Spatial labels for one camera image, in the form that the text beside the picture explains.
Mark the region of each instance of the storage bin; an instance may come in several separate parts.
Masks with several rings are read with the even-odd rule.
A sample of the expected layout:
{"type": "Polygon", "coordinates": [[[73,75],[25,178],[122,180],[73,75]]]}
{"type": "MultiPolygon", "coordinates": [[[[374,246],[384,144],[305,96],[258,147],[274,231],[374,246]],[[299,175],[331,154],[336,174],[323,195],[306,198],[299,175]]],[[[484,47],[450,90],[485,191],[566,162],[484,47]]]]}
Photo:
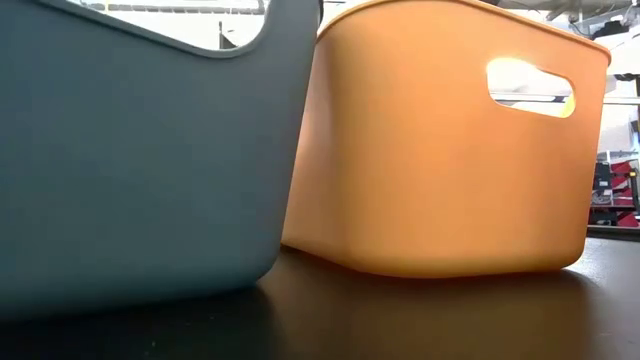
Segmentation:
{"type": "Polygon", "coordinates": [[[0,318],[266,272],[319,15],[273,0],[253,42],[207,51],[64,0],[1,1],[0,318]]]}
{"type": "Polygon", "coordinates": [[[558,269],[581,254],[608,51],[479,1],[373,1],[319,35],[283,243],[360,271],[558,269]],[[496,103],[487,65],[571,83],[561,118],[496,103]]]}

